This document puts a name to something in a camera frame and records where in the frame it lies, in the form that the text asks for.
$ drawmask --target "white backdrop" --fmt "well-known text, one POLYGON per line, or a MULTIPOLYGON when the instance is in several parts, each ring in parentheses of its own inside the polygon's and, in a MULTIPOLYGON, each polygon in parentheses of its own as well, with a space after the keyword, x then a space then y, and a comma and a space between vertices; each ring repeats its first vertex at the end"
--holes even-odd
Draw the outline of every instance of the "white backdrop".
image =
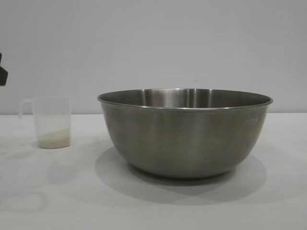
POLYGON ((0 113, 64 94, 74 113, 99 113, 104 92, 188 87, 307 112, 306 12, 306 0, 0 0, 0 113))

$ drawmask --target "black object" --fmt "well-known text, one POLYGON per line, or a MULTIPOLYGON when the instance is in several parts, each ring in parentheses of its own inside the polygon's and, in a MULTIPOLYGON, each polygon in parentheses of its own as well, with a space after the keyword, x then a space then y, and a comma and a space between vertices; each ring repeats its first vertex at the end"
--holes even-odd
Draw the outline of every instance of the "black object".
POLYGON ((4 86, 6 84, 6 80, 8 78, 8 72, 0 66, 0 86, 4 86))

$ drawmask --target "white table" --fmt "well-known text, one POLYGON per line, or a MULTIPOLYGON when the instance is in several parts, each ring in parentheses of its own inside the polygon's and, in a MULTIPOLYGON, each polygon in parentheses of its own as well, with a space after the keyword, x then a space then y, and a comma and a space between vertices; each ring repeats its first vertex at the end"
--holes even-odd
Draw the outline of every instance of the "white table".
POLYGON ((72 124, 72 145, 47 150, 32 116, 0 116, 1 230, 307 229, 307 114, 268 114, 235 172, 190 183, 129 167, 102 115, 72 124))

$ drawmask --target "measuring cup handle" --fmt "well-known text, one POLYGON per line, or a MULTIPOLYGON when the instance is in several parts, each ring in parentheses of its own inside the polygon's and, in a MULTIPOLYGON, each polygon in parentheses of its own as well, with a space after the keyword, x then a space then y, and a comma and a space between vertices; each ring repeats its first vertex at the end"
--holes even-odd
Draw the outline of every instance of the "measuring cup handle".
POLYGON ((19 110, 18 110, 18 115, 19 115, 19 119, 22 119, 24 113, 23 113, 23 105, 25 103, 32 103, 32 99, 24 99, 19 103, 19 110))

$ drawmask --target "measuring cup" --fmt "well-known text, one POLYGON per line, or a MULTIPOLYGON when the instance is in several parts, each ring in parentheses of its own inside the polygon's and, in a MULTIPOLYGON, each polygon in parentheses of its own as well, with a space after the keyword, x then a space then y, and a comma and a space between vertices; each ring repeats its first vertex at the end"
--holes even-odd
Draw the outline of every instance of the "measuring cup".
POLYGON ((23 104, 31 103, 37 145, 43 149, 58 149, 71 145, 71 102, 68 96, 39 97, 20 102, 19 118, 23 104))

